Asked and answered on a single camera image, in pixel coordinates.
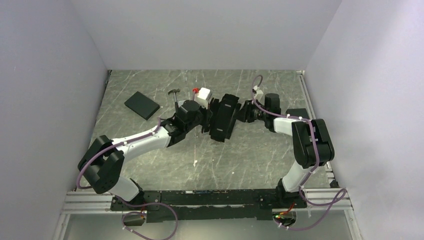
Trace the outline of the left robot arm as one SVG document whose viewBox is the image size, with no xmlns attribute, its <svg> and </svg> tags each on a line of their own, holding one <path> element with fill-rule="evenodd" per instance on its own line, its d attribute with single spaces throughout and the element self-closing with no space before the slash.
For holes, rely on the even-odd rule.
<svg viewBox="0 0 424 240">
<path fill-rule="evenodd" d="M 81 179 L 85 178 L 89 183 L 87 189 L 93 189 L 97 194 L 119 196 L 129 209 L 139 209 L 144 203 L 144 192 L 134 180 L 121 175 L 124 164 L 150 151 L 181 142 L 197 126 L 206 127 L 211 117 L 209 108 L 208 100 L 185 100 L 177 106 L 172 117 L 160 119 L 149 130 L 114 139 L 101 135 L 77 166 L 77 188 L 84 189 Z"/>
</svg>

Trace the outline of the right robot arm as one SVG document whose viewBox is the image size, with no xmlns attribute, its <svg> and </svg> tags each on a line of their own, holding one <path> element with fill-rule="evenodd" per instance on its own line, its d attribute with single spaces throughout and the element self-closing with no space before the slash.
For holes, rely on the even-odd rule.
<svg viewBox="0 0 424 240">
<path fill-rule="evenodd" d="M 278 94 L 265 94 L 264 104 L 258 101 L 260 96 L 259 90 L 253 90 L 252 99 L 245 101 L 237 119 L 244 123 L 262 121 L 270 132 L 292 138 L 294 163 L 278 181 L 275 194 L 276 203 L 287 208 L 315 170 L 334 159 L 335 150 L 323 119 L 282 115 Z"/>
</svg>

